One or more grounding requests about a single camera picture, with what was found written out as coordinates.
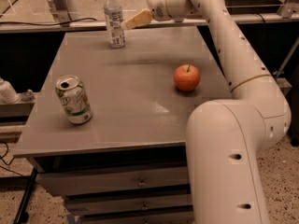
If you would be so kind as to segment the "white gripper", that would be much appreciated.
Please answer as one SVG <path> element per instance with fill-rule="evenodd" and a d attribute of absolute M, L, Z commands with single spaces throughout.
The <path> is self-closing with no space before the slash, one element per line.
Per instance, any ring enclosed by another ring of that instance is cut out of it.
<path fill-rule="evenodd" d="M 124 22 L 125 30 L 148 25 L 153 19 L 156 21 L 170 21 L 171 17 L 166 8 L 166 0 L 146 0 L 149 9 L 142 9 Z"/>

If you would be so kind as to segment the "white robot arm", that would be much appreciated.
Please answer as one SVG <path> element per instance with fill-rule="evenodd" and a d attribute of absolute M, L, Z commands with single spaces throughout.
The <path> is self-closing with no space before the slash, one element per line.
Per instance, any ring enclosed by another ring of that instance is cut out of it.
<path fill-rule="evenodd" d="M 278 84 L 227 11 L 224 0 L 146 0 L 126 22 L 206 20 L 231 98 L 199 105 L 186 126 L 195 224 L 270 224 L 256 156 L 287 133 L 292 119 Z"/>

